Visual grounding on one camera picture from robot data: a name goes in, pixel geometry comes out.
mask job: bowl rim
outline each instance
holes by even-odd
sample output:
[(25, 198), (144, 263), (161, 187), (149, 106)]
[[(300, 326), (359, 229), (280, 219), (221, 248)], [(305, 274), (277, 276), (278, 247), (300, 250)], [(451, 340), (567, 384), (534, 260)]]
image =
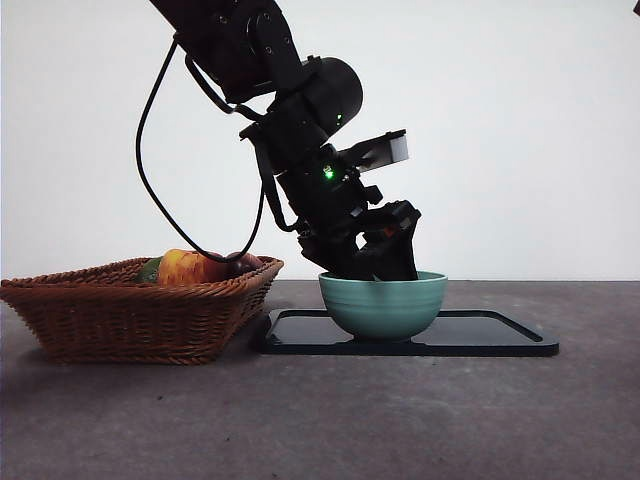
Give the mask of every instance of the bowl rim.
[(435, 275), (435, 278), (425, 278), (425, 279), (418, 279), (418, 280), (388, 280), (388, 281), (378, 281), (378, 280), (350, 280), (347, 278), (339, 278), (334, 276), (331, 272), (323, 272), (320, 275), (318, 275), (318, 279), (319, 280), (328, 280), (331, 282), (336, 282), (336, 283), (349, 283), (349, 284), (358, 284), (358, 285), (366, 285), (366, 284), (372, 284), (372, 285), (389, 285), (389, 284), (401, 284), (401, 283), (406, 283), (406, 284), (416, 284), (416, 283), (430, 283), (430, 282), (441, 282), (443, 280), (448, 280), (449, 277), (447, 275), (445, 275), (444, 273), (437, 273), (437, 272), (427, 272), (425, 270), (418, 270), (418, 273), (426, 273), (428, 275)]

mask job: apple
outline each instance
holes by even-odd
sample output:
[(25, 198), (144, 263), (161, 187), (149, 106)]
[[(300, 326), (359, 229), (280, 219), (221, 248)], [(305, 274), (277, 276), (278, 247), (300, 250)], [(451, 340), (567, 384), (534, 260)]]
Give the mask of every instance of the apple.
[[(227, 258), (235, 257), (240, 252), (233, 252), (227, 255)], [(263, 265), (263, 261), (255, 255), (245, 253), (242, 258), (233, 263), (228, 264), (227, 278), (236, 278), (245, 273), (252, 272)]]
[(166, 252), (160, 261), (158, 285), (221, 282), (227, 279), (227, 270), (226, 263), (216, 262), (198, 252), (174, 248)]

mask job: green fruit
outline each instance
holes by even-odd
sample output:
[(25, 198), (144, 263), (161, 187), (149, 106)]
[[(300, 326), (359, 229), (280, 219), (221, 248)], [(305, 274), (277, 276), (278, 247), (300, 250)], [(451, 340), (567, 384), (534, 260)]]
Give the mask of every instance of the green fruit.
[(149, 260), (142, 266), (142, 269), (133, 281), (136, 283), (157, 283), (158, 268), (160, 267), (161, 260), (162, 257)]

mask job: white backdrop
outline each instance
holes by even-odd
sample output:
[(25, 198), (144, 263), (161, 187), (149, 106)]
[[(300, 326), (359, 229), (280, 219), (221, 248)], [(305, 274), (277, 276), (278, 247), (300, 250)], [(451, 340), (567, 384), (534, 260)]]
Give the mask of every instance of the white backdrop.
[[(344, 148), (407, 128), (411, 160), (368, 174), (422, 213), (417, 265), (454, 279), (640, 279), (640, 18), (635, 0), (280, 0), (301, 56), (365, 89)], [(2, 2), (2, 276), (187, 247), (134, 162), (172, 30), (143, 0)], [(247, 238), (247, 122), (174, 59), (146, 130), (148, 175), (205, 248)], [(314, 278), (270, 212), (252, 251)]]

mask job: green led light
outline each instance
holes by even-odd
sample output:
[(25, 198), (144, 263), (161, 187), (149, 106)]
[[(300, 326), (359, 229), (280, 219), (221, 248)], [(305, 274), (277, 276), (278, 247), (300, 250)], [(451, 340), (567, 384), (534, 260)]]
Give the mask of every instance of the green led light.
[(326, 165), (323, 171), (324, 171), (324, 176), (327, 180), (331, 180), (336, 174), (336, 172), (333, 171), (333, 168), (331, 168), (331, 165)]

